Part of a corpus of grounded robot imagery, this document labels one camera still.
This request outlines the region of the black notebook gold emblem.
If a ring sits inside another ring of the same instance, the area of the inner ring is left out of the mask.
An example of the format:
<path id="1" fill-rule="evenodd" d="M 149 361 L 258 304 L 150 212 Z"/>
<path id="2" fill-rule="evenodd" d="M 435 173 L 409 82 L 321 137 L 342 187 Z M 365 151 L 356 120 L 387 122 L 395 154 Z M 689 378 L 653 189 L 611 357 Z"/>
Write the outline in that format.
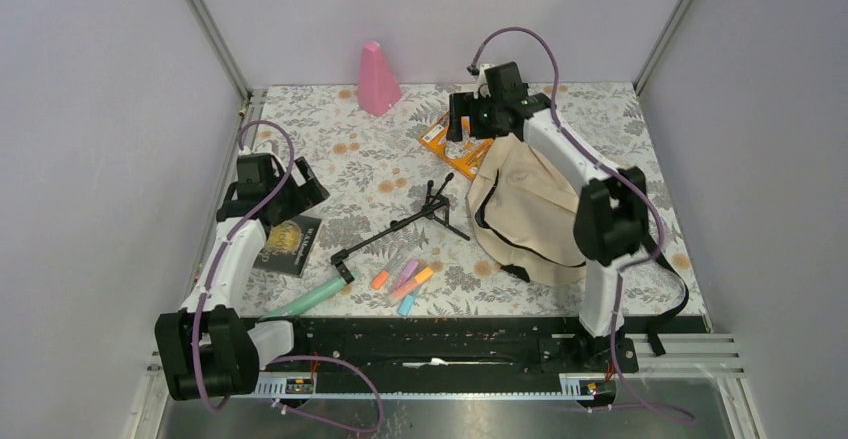
<path id="1" fill-rule="evenodd" d="M 301 277 L 316 243 L 322 220 L 298 215 L 274 226 L 259 252 L 254 267 L 292 277 Z"/>

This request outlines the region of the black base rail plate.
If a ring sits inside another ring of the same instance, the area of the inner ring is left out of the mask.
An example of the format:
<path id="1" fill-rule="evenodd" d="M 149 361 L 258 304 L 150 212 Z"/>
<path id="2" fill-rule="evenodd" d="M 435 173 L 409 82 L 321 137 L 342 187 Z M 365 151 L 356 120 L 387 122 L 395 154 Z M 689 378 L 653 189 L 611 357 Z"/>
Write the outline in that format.
<path id="1" fill-rule="evenodd" d="M 219 307 L 160 316 L 157 349 L 172 398 L 263 391 L 274 373 L 283 398 L 342 395 L 551 395 L 591 397 L 648 357 L 668 358 L 701 320 L 630 317 L 614 335 L 592 336 L 574 317 L 242 319 Z"/>

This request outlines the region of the pink cone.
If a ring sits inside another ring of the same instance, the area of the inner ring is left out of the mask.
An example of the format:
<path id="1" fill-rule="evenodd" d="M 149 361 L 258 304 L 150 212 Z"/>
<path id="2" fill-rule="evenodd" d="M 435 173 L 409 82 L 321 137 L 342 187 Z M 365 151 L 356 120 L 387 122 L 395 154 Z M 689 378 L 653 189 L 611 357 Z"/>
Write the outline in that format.
<path id="1" fill-rule="evenodd" d="M 403 97 L 389 61 L 376 41 L 363 45 L 357 91 L 360 108 L 374 116 L 384 115 Z"/>

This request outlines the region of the orange activity book box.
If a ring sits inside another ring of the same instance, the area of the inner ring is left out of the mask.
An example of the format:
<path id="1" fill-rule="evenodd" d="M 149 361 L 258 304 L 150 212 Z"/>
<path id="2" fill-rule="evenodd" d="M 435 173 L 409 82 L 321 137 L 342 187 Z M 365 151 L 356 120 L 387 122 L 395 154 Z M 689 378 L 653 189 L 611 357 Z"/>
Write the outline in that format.
<path id="1" fill-rule="evenodd" d="M 449 115 L 443 114 L 419 137 L 419 143 L 450 165 L 465 178 L 473 181 L 482 165 L 493 139 L 476 139 L 468 132 L 469 120 L 461 119 L 463 137 L 459 142 L 447 140 Z"/>

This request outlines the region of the black folding tripod stand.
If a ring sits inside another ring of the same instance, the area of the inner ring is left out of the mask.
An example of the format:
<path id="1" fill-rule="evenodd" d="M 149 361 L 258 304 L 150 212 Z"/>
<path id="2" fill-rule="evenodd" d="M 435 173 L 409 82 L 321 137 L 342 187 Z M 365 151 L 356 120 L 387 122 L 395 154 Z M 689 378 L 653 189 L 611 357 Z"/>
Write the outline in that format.
<path id="1" fill-rule="evenodd" d="M 444 189 L 450 184 L 454 177 L 455 174 L 453 172 L 448 173 L 438 189 L 434 189 L 434 181 L 429 180 L 427 182 L 423 204 L 417 212 L 399 220 L 392 220 L 386 229 L 333 254 L 330 258 L 330 263 L 341 277 L 342 287 L 345 287 L 355 281 L 353 273 L 345 264 L 345 261 L 349 259 L 354 252 L 357 252 L 388 235 L 398 232 L 420 219 L 427 219 L 435 222 L 448 231 L 456 234 L 461 239 L 470 241 L 471 237 L 467 233 L 452 225 L 450 221 L 451 201 L 444 194 Z"/>

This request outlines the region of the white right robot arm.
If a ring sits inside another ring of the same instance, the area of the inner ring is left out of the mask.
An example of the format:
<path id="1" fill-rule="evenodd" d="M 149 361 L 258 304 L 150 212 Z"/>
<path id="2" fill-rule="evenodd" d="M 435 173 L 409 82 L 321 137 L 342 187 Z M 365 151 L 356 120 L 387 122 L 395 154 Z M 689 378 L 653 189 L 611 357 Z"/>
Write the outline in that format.
<path id="1" fill-rule="evenodd" d="M 470 92 L 449 97 L 446 138 L 491 145 L 468 191 L 479 243 L 521 277 L 553 285 L 585 280 L 575 361 L 597 371 L 613 357 L 606 337 L 623 318 L 616 276 L 648 234 L 645 178 L 605 159 L 532 94 L 514 62 L 473 64 Z"/>

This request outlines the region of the cream canvas backpack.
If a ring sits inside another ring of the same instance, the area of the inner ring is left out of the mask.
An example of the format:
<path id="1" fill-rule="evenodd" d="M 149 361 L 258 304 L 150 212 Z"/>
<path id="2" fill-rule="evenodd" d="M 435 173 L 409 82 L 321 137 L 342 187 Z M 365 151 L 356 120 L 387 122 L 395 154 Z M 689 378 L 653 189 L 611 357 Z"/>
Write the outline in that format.
<path id="1" fill-rule="evenodd" d="M 476 240 L 508 274 L 558 287 L 587 277 L 573 235 L 578 194 L 515 136 L 491 143 L 467 193 Z"/>

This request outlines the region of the orange yellow highlighter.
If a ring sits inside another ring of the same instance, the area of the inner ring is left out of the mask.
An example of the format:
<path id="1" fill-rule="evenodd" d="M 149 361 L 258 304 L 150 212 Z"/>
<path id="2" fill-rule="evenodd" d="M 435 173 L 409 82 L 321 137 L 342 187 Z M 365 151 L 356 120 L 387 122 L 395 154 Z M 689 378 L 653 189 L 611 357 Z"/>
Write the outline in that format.
<path id="1" fill-rule="evenodd" d="M 405 281 L 399 288 L 391 292 L 388 296 L 388 303 L 399 303 L 407 295 L 416 290 L 420 285 L 429 281 L 433 275 L 434 271 L 430 267 L 425 267 L 420 272 L 416 273 L 412 278 Z"/>

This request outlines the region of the light blue highlighter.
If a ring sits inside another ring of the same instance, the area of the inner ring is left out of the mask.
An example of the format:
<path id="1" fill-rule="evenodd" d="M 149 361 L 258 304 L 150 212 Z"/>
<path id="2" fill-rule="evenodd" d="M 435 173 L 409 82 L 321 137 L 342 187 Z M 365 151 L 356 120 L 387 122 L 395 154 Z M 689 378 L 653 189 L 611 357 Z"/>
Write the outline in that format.
<path id="1" fill-rule="evenodd" d="M 400 302 L 397 308 L 397 314 L 402 317 L 408 317 L 411 313 L 413 306 L 415 305 L 416 299 L 416 295 L 412 293 L 407 294 Z"/>

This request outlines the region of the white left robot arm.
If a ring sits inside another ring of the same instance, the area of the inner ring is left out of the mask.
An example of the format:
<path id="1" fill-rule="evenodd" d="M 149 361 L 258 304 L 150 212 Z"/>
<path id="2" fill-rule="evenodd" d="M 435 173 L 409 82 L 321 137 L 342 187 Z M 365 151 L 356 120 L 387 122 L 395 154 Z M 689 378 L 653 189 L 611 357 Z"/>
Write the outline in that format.
<path id="1" fill-rule="evenodd" d="M 154 326 L 172 399 L 248 394 L 274 359 L 288 370 L 307 363 L 311 346 L 289 321 L 248 326 L 237 310 L 271 229 L 328 196 L 303 157 L 289 165 L 272 153 L 238 157 L 199 279 L 178 310 L 160 315 Z"/>

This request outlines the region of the floral patterned table mat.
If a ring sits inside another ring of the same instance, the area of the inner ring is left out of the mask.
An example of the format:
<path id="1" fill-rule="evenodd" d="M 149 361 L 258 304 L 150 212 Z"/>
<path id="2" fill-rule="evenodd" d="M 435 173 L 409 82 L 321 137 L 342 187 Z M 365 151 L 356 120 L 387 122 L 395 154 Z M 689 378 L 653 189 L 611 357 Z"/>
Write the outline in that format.
<path id="1" fill-rule="evenodd" d="M 504 273 L 472 236 L 458 237 L 442 226 L 419 220 L 379 237 L 389 222 L 417 211 L 426 185 L 433 182 L 450 199 L 451 222 L 469 229 L 469 181 L 425 149 L 419 137 L 448 108 L 455 86 L 408 85 L 402 101 L 381 117 L 359 108 L 356 90 L 344 86 L 275 86 L 265 97 L 264 125 L 252 133 L 259 149 L 284 154 L 293 147 L 304 157 L 329 198 L 310 210 L 321 220 L 303 273 L 289 277 L 254 270 L 240 314 L 258 317 L 282 307 L 334 275 L 330 258 L 354 246 L 348 267 L 356 280 L 313 309 L 316 316 L 392 316 L 386 292 L 371 287 L 378 270 L 399 250 L 430 265 L 434 276 L 412 312 L 416 316 L 569 316 L 583 297 L 581 283 L 547 286 Z M 566 83 L 555 90 L 559 114 L 605 157 L 640 167 L 648 192 L 667 230 L 665 255 L 671 271 L 655 265 L 630 269 L 625 276 L 624 311 L 655 315 L 676 305 L 683 290 L 686 313 L 702 316 L 706 305 L 664 184 L 638 98 L 626 82 Z"/>

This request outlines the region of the pink highlighter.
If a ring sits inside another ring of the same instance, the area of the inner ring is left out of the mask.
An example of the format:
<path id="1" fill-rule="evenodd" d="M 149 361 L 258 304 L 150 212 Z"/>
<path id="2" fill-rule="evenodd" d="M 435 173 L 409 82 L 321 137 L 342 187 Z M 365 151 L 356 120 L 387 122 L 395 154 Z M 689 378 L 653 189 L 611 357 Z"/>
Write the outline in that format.
<path id="1" fill-rule="evenodd" d="M 396 291 L 397 289 L 401 288 L 407 281 L 412 279 L 415 276 L 416 271 L 418 270 L 418 267 L 419 267 L 419 261 L 417 259 L 408 260 L 406 262 L 406 264 L 403 266 L 403 268 L 400 270 L 400 274 L 398 275 L 398 278 L 393 283 L 390 291 L 391 292 Z"/>

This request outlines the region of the mint green tube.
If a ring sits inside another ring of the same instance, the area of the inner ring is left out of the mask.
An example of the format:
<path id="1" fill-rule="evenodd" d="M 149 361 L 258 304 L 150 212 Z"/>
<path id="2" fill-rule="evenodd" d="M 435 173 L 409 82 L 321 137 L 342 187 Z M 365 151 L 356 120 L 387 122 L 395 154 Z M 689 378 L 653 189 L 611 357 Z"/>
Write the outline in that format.
<path id="1" fill-rule="evenodd" d="M 342 276 L 331 278 L 322 284 L 308 290 L 286 305 L 272 310 L 261 316 L 257 322 L 271 322 L 298 317 L 313 309 L 320 303 L 330 299 L 349 284 Z"/>

